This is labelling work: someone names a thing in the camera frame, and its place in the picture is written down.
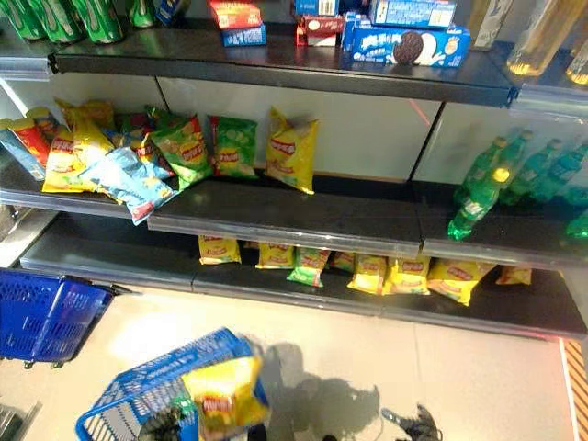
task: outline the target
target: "blue shopping basket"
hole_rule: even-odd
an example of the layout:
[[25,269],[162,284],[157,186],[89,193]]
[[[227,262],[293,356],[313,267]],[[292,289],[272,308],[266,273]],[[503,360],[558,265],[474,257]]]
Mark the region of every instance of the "blue shopping basket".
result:
[[113,293],[72,277],[0,269],[0,357],[59,367],[72,359]]
[[[141,425],[178,398],[189,398],[181,376],[190,370],[251,356],[253,348],[226,328],[220,328],[168,354],[122,372],[108,385],[92,410],[78,418],[81,441],[135,441]],[[255,396],[267,398],[258,381]],[[198,417],[193,407],[180,420],[182,441],[198,441]]]

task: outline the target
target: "can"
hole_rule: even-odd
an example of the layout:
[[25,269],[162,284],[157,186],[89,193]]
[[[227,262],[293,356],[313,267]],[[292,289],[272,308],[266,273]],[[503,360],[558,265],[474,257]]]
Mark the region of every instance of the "can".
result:
[[47,37],[27,0],[0,0],[0,9],[21,39],[40,40]]
[[93,43],[114,43],[124,37],[112,0],[73,0],[73,6]]
[[150,28],[155,25],[155,8],[152,0],[127,0],[127,15],[135,28]]
[[69,0],[28,0],[53,43],[72,43],[84,37]]

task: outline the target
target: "shelf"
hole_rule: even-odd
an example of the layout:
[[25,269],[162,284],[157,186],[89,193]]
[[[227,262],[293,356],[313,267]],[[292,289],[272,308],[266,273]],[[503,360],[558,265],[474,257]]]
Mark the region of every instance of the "shelf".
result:
[[0,18],[0,78],[49,81],[49,59],[56,50],[47,40],[22,40],[8,19]]
[[506,106],[511,84],[486,53],[471,52],[457,69],[353,62],[340,48],[296,47],[291,25],[267,24],[267,46],[224,48],[209,20],[190,28],[130,30],[126,39],[88,39],[55,54],[62,73],[156,75],[272,85],[325,92]]
[[439,294],[376,297],[346,287],[351,275],[327,269],[324,288],[286,280],[288,270],[243,264],[202,266],[198,240],[134,228],[125,220],[61,214],[21,257],[26,269],[262,300],[349,313],[518,335],[579,337],[586,327],[558,272],[535,270],[530,287],[496,286],[499,268],[474,289],[466,308]]
[[588,266],[588,244],[571,243],[565,234],[582,209],[560,198],[538,208],[497,205],[457,242],[447,237],[447,224],[457,211],[451,200],[456,186],[415,182],[414,187],[424,254],[545,269]]

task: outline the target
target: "plastic bottle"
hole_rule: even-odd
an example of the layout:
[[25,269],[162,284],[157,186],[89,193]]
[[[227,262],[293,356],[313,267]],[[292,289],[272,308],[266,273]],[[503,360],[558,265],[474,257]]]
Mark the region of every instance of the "plastic bottle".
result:
[[528,29],[506,60],[509,70],[541,75],[587,4],[588,0],[537,0]]
[[463,204],[473,185],[482,181],[498,163],[501,149],[506,145],[506,139],[502,136],[494,138],[492,145],[480,153],[469,168],[461,186],[453,194],[453,200],[459,205]]
[[550,201],[570,179],[582,170],[582,161],[587,153],[588,142],[585,141],[580,147],[556,159],[549,170],[539,178],[537,185],[531,191],[531,198],[542,203]]
[[526,160],[508,188],[501,191],[499,200],[505,205],[514,205],[533,188],[537,178],[549,168],[555,154],[561,149],[561,141],[553,139],[548,145]]
[[447,226],[447,235],[459,241],[471,233],[473,226],[494,206],[509,172],[497,168],[483,181],[471,188],[456,217]]

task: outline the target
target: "tiled floor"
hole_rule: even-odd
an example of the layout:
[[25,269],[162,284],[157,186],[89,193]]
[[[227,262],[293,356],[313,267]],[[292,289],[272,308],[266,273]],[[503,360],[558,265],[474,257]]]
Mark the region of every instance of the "tiled floor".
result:
[[0,403],[40,402],[26,441],[73,440],[121,370],[222,325],[259,343],[272,440],[376,441],[403,433],[380,407],[428,407],[446,440],[572,440],[560,348],[544,342],[293,306],[141,289],[116,298],[62,369],[0,362]]

